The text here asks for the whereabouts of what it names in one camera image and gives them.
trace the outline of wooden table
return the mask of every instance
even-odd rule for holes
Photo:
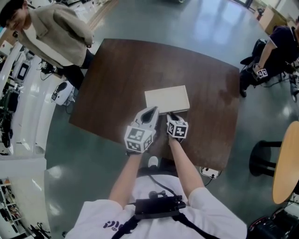
[[[182,143],[197,166],[223,170],[235,137],[239,70],[214,58],[163,44],[105,39],[86,74],[70,122],[124,145],[135,115],[146,108],[145,91],[185,85],[190,110]],[[149,152],[172,159],[166,116]]]
[[[282,142],[260,141],[253,148],[249,169],[254,176],[273,176],[273,201],[281,204],[293,193],[299,181],[299,122],[288,127]],[[270,162],[270,147],[280,147],[277,163]]]

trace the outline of concrete floor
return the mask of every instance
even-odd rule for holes
[[[100,42],[125,38],[165,43],[236,67],[250,55],[256,40],[266,37],[253,14],[229,0],[186,0],[182,5],[122,0],[95,32]],[[289,83],[250,87],[247,98],[240,101],[228,166],[208,189],[249,224],[279,207],[272,201],[272,178],[250,174],[250,152],[259,140],[282,140],[299,111]],[[127,158],[118,144],[76,128],[68,120],[65,108],[57,106],[46,149],[46,206],[53,238],[74,226],[84,201],[107,198]],[[277,154],[273,152],[273,161]]]

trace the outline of cardboard box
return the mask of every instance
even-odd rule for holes
[[[287,19],[270,5],[265,9],[259,22],[261,27],[269,35],[273,33],[275,26],[287,26]]]

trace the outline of forearm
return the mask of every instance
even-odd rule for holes
[[[109,200],[118,202],[123,208],[128,204],[132,195],[141,158],[142,154],[129,157],[127,164],[111,190]]]
[[[192,164],[182,146],[173,138],[169,139],[169,145],[176,164],[179,180],[187,197],[191,192],[200,187],[204,187],[200,174]]]
[[[258,63],[258,66],[260,69],[263,69],[267,60],[269,59],[269,56],[271,55],[272,50],[275,48],[275,45],[272,43],[271,40],[268,41],[265,48],[263,49],[260,61]]]

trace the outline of person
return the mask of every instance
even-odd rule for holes
[[[93,33],[76,13],[63,4],[29,9],[26,0],[1,0],[0,25],[18,33],[19,42],[44,61],[62,69],[80,88],[93,54]]]
[[[173,218],[141,220],[131,233],[122,236],[127,239],[182,239],[182,238],[220,238],[245,239],[246,225],[226,206],[217,200],[207,188],[197,169],[191,163],[180,143],[169,137],[178,178],[171,175],[157,175],[154,178],[162,186],[182,195],[188,205],[181,209],[193,225],[211,237],[202,237],[192,228],[175,221]],[[135,206],[129,203],[137,199],[148,199],[150,192],[161,192],[163,187],[154,183],[150,176],[137,177],[142,154],[131,155],[114,184],[108,200],[85,202],[73,229],[67,239],[120,238],[116,233],[134,216]],[[157,168],[158,159],[151,157],[148,171]]]
[[[268,76],[255,80],[252,72],[243,70],[240,75],[240,94],[246,97],[246,90],[250,85],[260,85],[272,77],[288,71],[289,65],[299,57],[299,17],[296,27],[276,27],[270,35],[261,56],[255,57],[253,71],[255,74],[261,69],[266,69]]]

